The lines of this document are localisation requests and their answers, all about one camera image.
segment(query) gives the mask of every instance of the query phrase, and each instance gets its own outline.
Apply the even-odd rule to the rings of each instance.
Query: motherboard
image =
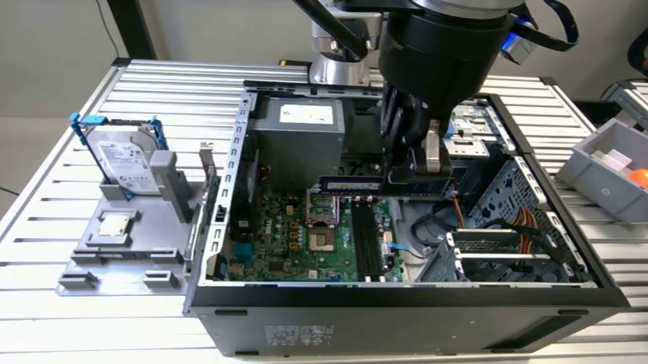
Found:
[[[358,266],[373,259],[378,279],[402,281],[386,200],[362,202],[370,209],[369,235],[358,236],[366,216],[354,215],[353,205],[361,204],[323,195],[263,196],[258,231],[251,243],[235,243],[228,279],[358,282],[365,280]]]

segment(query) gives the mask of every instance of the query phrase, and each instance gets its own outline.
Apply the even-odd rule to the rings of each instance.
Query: orange object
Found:
[[[631,180],[633,180],[639,186],[648,188],[648,169],[637,169],[628,173],[627,176]]]

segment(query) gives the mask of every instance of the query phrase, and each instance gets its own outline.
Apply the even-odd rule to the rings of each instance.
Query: gray storage bin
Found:
[[[573,148],[557,177],[625,222],[648,222],[648,191],[593,156],[615,149],[632,159],[628,169],[648,168],[648,135],[612,119]]]

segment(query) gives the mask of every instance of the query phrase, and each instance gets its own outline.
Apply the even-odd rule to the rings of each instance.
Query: power supply label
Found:
[[[102,163],[118,184],[134,194],[159,194],[160,190],[142,148],[134,143],[111,141],[98,142],[98,146]]]
[[[333,125],[333,106],[283,105],[279,115],[279,122]]]
[[[273,347],[326,346],[333,339],[334,325],[266,325],[266,341]]]

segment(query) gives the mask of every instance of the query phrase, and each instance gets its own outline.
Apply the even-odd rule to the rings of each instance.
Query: slotted table surface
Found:
[[[204,178],[202,141],[223,158],[243,80],[305,83],[305,67],[134,61],[112,67],[83,115],[164,122],[178,167]],[[373,83],[381,86],[379,74]],[[542,167],[554,174],[571,147],[593,131],[556,86],[538,78],[489,77]],[[195,318],[182,317],[182,296],[59,297],[56,279],[100,198],[100,173],[65,131],[0,221],[0,362],[215,362],[226,359]],[[573,190],[558,191],[629,299],[632,309],[530,355],[257,358],[281,362],[648,362],[648,225],[623,224]]]

